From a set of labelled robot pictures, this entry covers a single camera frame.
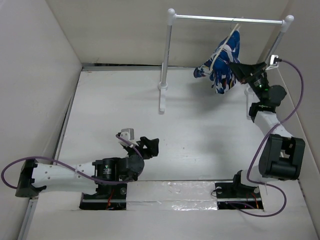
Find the blue white red patterned trousers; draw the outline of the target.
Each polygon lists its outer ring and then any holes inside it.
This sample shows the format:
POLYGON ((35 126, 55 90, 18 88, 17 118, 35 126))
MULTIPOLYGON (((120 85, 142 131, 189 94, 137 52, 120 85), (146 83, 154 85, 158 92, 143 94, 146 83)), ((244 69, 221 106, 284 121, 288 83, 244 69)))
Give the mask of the blue white red patterned trousers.
POLYGON ((237 80, 229 68, 230 63, 239 63, 240 32, 235 30, 230 38, 222 40, 213 51, 209 59, 193 71, 198 78, 209 77, 211 87, 216 94, 225 94, 235 86, 237 80))

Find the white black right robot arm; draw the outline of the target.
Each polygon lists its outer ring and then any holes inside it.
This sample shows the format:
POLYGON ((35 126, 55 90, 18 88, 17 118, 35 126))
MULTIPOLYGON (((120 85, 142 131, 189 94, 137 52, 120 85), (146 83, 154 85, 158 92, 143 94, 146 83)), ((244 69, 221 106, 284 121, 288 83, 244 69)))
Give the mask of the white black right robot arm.
POLYGON ((264 138, 247 170, 238 171, 232 180, 231 191, 237 197, 254 191, 259 185, 271 181, 297 180, 306 143, 294 137, 277 118, 276 108, 280 106, 287 92, 281 85, 270 85, 264 62, 258 64, 230 63, 229 68, 242 84, 248 84, 257 102, 251 103, 248 111, 252 122, 257 125, 264 138))

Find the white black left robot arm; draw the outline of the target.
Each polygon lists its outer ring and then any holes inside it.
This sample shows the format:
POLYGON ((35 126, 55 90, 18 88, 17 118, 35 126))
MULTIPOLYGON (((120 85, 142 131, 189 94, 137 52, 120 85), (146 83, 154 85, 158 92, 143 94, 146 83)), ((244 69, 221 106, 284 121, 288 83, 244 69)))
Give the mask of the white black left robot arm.
POLYGON ((160 140, 142 136, 134 141, 124 133, 118 133, 116 138, 127 152, 125 157, 109 157, 74 165, 55 159, 51 159, 50 164, 44 164, 38 161, 38 156, 21 159, 23 166, 15 196, 33 198, 41 192, 79 192, 97 194, 104 199, 111 194, 111 186, 137 181, 145 161, 158 156, 160 140))

